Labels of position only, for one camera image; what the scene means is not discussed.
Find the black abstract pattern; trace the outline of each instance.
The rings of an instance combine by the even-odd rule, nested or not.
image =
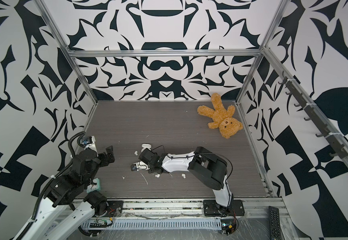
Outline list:
[[[15,236],[65,166],[67,139],[92,106],[34,3],[0,1],[0,239]]]
[[[270,47],[348,139],[348,1],[291,0]],[[242,101],[273,194],[305,236],[348,237],[348,168],[278,82],[263,59]]]
[[[259,48],[279,0],[47,1],[72,50]],[[262,24],[256,24],[258,18]],[[253,57],[79,58],[101,100],[236,99]]]

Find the teddy bear's body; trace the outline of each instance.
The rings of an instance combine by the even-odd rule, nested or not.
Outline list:
[[[211,96],[211,102],[213,103],[215,110],[207,106],[198,107],[198,113],[200,115],[212,118],[214,121],[208,123],[210,129],[219,127],[219,132],[223,137],[228,139],[243,128],[243,124],[233,118],[235,113],[234,105],[229,106],[226,110],[218,93],[214,93]]]

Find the dark wooden floor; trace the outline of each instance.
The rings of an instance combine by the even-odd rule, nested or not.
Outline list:
[[[95,136],[98,152],[113,145],[116,159],[96,175],[101,181],[101,193],[114,198],[214,197],[213,191],[190,172],[185,172],[186,179],[181,176],[183,172],[162,174],[160,178],[143,170],[132,172],[130,165],[138,161],[134,152],[139,155],[141,145],[148,143],[153,148],[164,145],[166,152],[172,154],[188,153],[197,146],[222,154],[233,163],[228,182],[235,197],[265,196],[244,130],[229,139],[223,138],[218,129],[207,127],[210,118],[198,115],[199,105],[212,107],[211,102],[199,101],[101,101],[87,135]],[[161,154],[163,148],[156,151]]]

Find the black remote control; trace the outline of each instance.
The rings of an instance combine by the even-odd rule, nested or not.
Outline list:
[[[269,206],[270,215],[270,240],[282,240],[281,222],[279,220],[279,209]]]

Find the teddy bear's leg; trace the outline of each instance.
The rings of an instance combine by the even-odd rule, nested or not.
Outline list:
[[[206,116],[209,118],[212,118],[215,112],[213,109],[206,106],[199,106],[197,111],[200,115]]]
[[[213,103],[215,110],[224,110],[221,96],[218,93],[213,93],[213,95],[211,95],[211,102]]]
[[[235,113],[235,106],[231,105],[227,108],[227,117],[231,118]]]
[[[219,124],[217,122],[209,122],[207,125],[210,129],[215,129],[219,127]]]

